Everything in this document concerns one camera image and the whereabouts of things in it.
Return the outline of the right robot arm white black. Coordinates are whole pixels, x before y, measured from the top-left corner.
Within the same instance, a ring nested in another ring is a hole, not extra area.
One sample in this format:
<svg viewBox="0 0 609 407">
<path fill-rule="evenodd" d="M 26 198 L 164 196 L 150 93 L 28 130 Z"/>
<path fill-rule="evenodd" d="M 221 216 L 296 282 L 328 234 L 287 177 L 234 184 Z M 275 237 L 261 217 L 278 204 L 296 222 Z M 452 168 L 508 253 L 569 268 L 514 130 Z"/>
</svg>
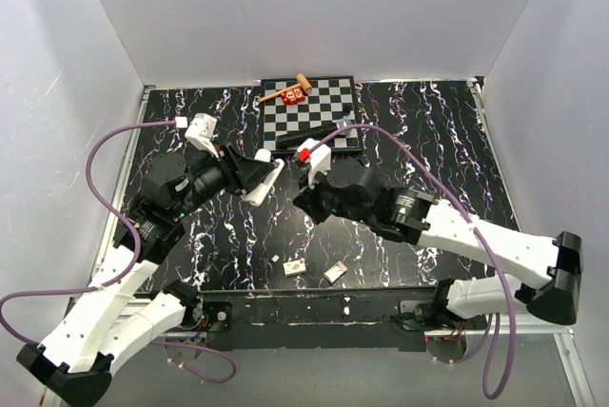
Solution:
<svg viewBox="0 0 609 407">
<path fill-rule="evenodd" d="M 433 301 L 418 321 L 431 318 L 441 328 L 482 314 L 528 312 L 558 325 L 577 321 L 582 260 L 580 236 L 529 235 L 475 216 L 463 216 L 446 200 L 414 188 L 385 184 L 356 160 L 326 172 L 305 173 L 295 206 L 314 223 L 330 217 L 366 225 L 377 236 L 491 264 L 495 276 L 439 281 Z"/>
</svg>

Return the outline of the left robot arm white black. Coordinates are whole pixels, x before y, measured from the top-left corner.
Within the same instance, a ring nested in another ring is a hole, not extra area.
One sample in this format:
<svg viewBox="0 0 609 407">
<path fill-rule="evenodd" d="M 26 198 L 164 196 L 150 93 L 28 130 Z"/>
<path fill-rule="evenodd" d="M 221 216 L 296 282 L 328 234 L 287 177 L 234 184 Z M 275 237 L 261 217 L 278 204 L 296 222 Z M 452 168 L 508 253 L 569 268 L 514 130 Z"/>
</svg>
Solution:
<svg viewBox="0 0 609 407">
<path fill-rule="evenodd" d="M 67 405 L 95 405 L 141 349 L 167 330 L 190 331 L 201 323 L 203 300 L 195 287 L 181 281 L 120 318 L 185 235 L 184 218 L 222 191 L 260 205 L 284 166 L 266 149 L 248 158 L 230 145 L 213 145 L 192 161 L 176 152 L 154 157 L 90 291 L 41 342 L 26 344 L 18 362 Z"/>
</svg>

